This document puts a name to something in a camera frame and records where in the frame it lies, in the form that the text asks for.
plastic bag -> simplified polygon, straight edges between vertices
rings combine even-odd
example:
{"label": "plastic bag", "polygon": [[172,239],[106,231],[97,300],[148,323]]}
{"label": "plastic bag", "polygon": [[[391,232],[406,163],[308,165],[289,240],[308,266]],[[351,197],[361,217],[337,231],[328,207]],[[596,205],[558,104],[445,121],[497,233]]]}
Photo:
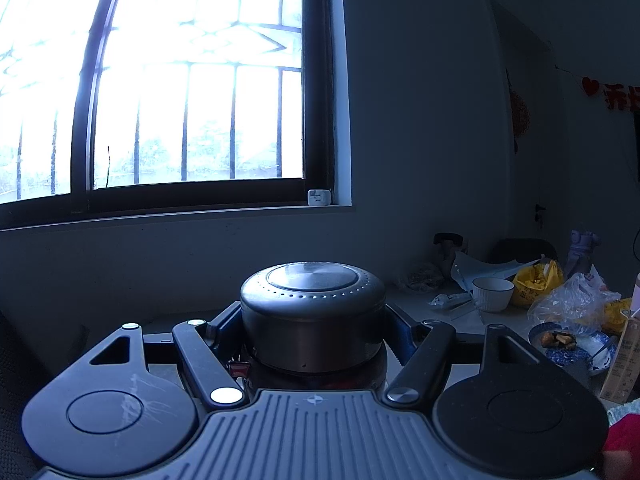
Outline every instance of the plastic bag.
{"label": "plastic bag", "polygon": [[446,308],[454,308],[462,305],[467,301],[471,301],[471,294],[461,292],[459,294],[438,294],[429,302],[429,306],[434,310],[444,310]]}
{"label": "plastic bag", "polygon": [[604,322],[604,305],[620,297],[606,290],[600,275],[591,267],[590,274],[574,274],[564,285],[534,301],[527,317],[535,324],[558,323],[576,334],[594,332]]}
{"label": "plastic bag", "polygon": [[442,272],[431,262],[423,262],[403,269],[396,276],[398,288],[411,294],[426,294],[437,290],[443,282]]}
{"label": "plastic bag", "polygon": [[546,296],[563,283],[562,269],[555,260],[551,260],[548,264],[525,267],[519,270],[513,279],[515,290],[511,297],[511,304],[530,306],[537,298]]}

red chinese character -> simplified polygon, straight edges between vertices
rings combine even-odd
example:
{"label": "red chinese character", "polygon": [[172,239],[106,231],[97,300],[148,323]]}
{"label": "red chinese character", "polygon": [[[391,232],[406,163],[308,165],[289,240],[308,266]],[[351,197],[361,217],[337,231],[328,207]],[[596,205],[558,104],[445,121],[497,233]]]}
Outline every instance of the red chinese character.
{"label": "red chinese character", "polygon": [[629,110],[640,112],[640,86],[629,85]]}
{"label": "red chinese character", "polygon": [[618,106],[618,110],[624,110],[626,108],[626,94],[620,91],[624,86],[621,84],[605,86],[607,88],[607,90],[604,91],[604,95],[607,96],[607,108],[613,110]]}

window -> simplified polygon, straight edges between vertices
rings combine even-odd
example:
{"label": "window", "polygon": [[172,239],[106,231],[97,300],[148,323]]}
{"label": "window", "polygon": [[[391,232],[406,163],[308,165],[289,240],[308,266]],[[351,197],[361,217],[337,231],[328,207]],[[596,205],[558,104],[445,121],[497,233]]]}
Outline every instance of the window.
{"label": "window", "polygon": [[0,0],[0,226],[330,188],[327,7]]}

windowsill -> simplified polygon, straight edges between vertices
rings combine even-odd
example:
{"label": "windowsill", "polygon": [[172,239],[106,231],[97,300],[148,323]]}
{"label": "windowsill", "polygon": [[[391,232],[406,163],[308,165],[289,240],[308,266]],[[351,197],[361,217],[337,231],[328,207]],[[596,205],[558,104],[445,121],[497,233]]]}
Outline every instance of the windowsill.
{"label": "windowsill", "polygon": [[78,220],[71,222],[60,222],[55,224],[43,224],[27,227],[16,227],[1,229],[0,232],[37,230],[46,231],[72,231],[76,229],[103,228],[129,225],[145,225],[160,222],[185,222],[203,221],[219,219],[242,219],[264,216],[296,216],[296,215],[316,215],[316,214],[352,214],[355,208],[352,205],[330,205],[326,207],[300,206],[280,206],[280,207],[254,207],[218,209],[208,211],[187,211],[171,213],[151,213],[135,216],[118,216],[112,218],[94,218],[89,220]]}

cup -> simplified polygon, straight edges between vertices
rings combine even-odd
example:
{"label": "cup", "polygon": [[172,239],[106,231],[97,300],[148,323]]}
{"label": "cup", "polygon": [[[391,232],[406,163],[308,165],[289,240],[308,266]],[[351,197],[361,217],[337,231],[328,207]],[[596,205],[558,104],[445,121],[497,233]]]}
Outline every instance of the cup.
{"label": "cup", "polygon": [[472,283],[474,305],[484,312],[500,312],[507,308],[514,285],[501,278],[476,278]]}

